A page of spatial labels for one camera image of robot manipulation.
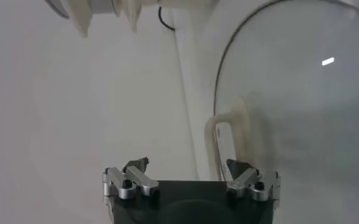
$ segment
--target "glass lid rim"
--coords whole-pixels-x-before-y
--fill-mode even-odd
[[[224,64],[225,57],[226,57],[232,43],[235,41],[236,36],[239,34],[241,29],[258,13],[264,11],[268,7],[273,6],[275,4],[283,3],[283,2],[290,2],[290,1],[300,1],[300,0],[272,0],[272,1],[268,1],[268,2],[260,5],[255,10],[251,11],[250,14],[247,17],[245,17],[245,19],[242,22],[239,23],[238,27],[235,29],[235,31],[231,35],[231,37],[230,37],[230,39],[229,39],[229,41],[228,41],[228,43],[227,43],[227,45],[226,45],[226,47],[224,49],[224,52],[223,52],[223,54],[221,56],[218,71],[217,71],[217,75],[216,75],[215,89],[214,89],[214,93],[213,93],[213,115],[214,116],[216,116],[218,83],[219,83],[219,78],[221,76],[222,65]],[[317,1],[329,2],[329,3],[332,3],[332,4],[339,4],[341,6],[345,6],[345,7],[354,9],[357,12],[359,12],[359,1],[357,1],[357,0],[352,0],[352,1],[350,1],[350,0],[317,0]],[[219,161],[219,168],[220,168],[220,170],[223,170],[222,169],[223,163],[221,162],[221,155],[220,155],[220,150],[218,148],[218,144],[216,145],[216,149],[217,149],[216,153],[217,153],[218,161]],[[223,180],[226,180],[225,175],[220,173],[220,176],[221,176],[221,178]]]

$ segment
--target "white appliance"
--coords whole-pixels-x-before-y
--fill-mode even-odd
[[[87,37],[93,14],[114,13],[117,17],[123,11],[134,32],[141,9],[147,5],[163,8],[193,8],[209,5],[211,0],[45,0],[61,17],[69,18],[80,35]]]

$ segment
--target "white wall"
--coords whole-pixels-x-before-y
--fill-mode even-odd
[[[137,35],[100,15],[82,39],[44,1],[0,0],[0,224],[108,223],[103,168],[142,156],[152,178],[196,179],[176,42],[157,9]]]

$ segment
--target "plastic handle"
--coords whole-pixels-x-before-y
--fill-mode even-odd
[[[254,151],[251,146],[251,126],[249,113],[244,99],[232,107],[231,112],[218,114],[208,120],[205,125],[205,144],[208,155],[210,178],[221,181],[220,158],[217,153],[216,126],[218,123],[228,123],[231,127],[236,159],[241,162],[254,164]]]

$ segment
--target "white plastic part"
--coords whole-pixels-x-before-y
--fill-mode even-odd
[[[119,17],[121,16],[121,11],[123,10],[122,0],[112,0],[114,14]]]
[[[123,0],[123,9],[133,32],[137,31],[137,21],[141,12],[140,0]]]
[[[217,153],[216,125],[226,122],[231,126],[236,159],[241,162],[254,164],[254,148],[251,143],[251,122],[249,111],[244,98],[240,97],[231,112],[218,114],[208,120],[205,125],[205,144],[208,155],[208,165],[211,180],[221,181],[220,158]]]
[[[82,37],[87,37],[93,14],[87,0],[60,0],[75,28]]]
[[[94,0],[60,0],[67,14],[71,18],[75,28],[82,37],[87,37],[88,27],[93,17],[91,3]],[[123,10],[133,32],[137,31],[137,21],[140,17],[141,8],[144,5],[160,4],[165,8],[197,8],[209,5],[215,0],[110,0],[114,13],[117,17]]]

